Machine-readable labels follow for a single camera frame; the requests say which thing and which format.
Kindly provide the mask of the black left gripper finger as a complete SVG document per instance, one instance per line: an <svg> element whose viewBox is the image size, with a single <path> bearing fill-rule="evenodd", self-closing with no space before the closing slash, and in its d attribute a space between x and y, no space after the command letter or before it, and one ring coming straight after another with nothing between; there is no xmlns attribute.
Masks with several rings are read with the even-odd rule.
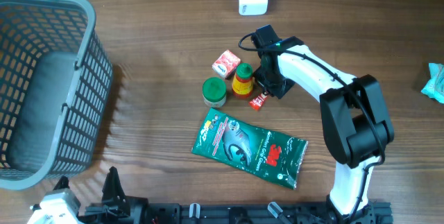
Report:
<svg viewBox="0 0 444 224"><path fill-rule="evenodd" d="M69 178L66 176L62 176L57 184L54 186L53 190L60 190L60 189L68 189L69 188Z"/></svg>
<svg viewBox="0 0 444 224"><path fill-rule="evenodd" d="M118 170L112 166L106 176L101 201L110 205L123 205L126 203L126 195L121 186Z"/></svg>

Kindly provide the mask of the red chilli sauce bottle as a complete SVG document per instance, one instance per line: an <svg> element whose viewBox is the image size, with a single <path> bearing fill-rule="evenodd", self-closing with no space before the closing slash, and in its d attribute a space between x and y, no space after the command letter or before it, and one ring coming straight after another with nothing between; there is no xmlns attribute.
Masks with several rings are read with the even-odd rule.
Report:
<svg viewBox="0 0 444 224"><path fill-rule="evenodd" d="M253 92L253 68L248 63L241 63L232 81L232 92L238 98L248 98Z"/></svg>

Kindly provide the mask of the red Nescafe sachet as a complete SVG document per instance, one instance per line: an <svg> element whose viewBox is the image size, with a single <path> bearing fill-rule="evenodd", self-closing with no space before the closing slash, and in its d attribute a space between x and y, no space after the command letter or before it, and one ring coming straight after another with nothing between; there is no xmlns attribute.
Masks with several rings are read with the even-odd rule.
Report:
<svg viewBox="0 0 444 224"><path fill-rule="evenodd" d="M259 111L268 98L268 94L261 93L249 102L252 109Z"/></svg>

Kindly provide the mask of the small red white box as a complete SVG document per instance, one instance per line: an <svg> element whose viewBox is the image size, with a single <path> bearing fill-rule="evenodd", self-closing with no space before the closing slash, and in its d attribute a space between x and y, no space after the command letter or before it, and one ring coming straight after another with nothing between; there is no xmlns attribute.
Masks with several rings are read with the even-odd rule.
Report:
<svg viewBox="0 0 444 224"><path fill-rule="evenodd" d="M236 70L240 63L240 58L230 50L226 50L212 64L212 68L220 77L226 79Z"/></svg>

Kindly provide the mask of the green lid jar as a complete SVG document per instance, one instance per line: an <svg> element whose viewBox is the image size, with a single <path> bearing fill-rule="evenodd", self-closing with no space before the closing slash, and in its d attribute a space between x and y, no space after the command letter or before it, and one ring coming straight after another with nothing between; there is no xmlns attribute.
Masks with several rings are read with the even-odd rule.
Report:
<svg viewBox="0 0 444 224"><path fill-rule="evenodd" d="M208 78L203 83L202 94L207 106L222 107L226 102L227 94L225 81L217 77Z"/></svg>

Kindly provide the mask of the green 3M gloves packet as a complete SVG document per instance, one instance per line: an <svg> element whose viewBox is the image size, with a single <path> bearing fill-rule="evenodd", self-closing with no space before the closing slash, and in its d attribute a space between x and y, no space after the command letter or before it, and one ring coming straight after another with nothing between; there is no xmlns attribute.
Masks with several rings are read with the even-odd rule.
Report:
<svg viewBox="0 0 444 224"><path fill-rule="evenodd" d="M295 189L308 141L252 126L211 108L192 153Z"/></svg>

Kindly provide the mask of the light blue tissue packet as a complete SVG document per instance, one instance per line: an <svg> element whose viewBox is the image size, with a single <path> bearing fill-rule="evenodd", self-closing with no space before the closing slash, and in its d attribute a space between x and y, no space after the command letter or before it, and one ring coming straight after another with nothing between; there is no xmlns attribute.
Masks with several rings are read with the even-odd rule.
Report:
<svg viewBox="0 0 444 224"><path fill-rule="evenodd" d="M421 89L421 93L443 104L443 65L429 63L429 72L431 78Z"/></svg>

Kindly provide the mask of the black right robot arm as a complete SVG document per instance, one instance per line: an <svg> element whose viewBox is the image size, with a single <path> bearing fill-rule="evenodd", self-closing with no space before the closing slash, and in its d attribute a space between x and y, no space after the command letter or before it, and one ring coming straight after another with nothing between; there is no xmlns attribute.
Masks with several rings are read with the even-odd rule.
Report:
<svg viewBox="0 0 444 224"><path fill-rule="evenodd" d="M395 131L382 89L371 75L344 73L315 56L297 37L279 38L270 25L248 34L261 64L255 82L265 94L282 98L295 84L320 106L323 137L336 160L327 219L374 223L367 199L373 169L386 160Z"/></svg>

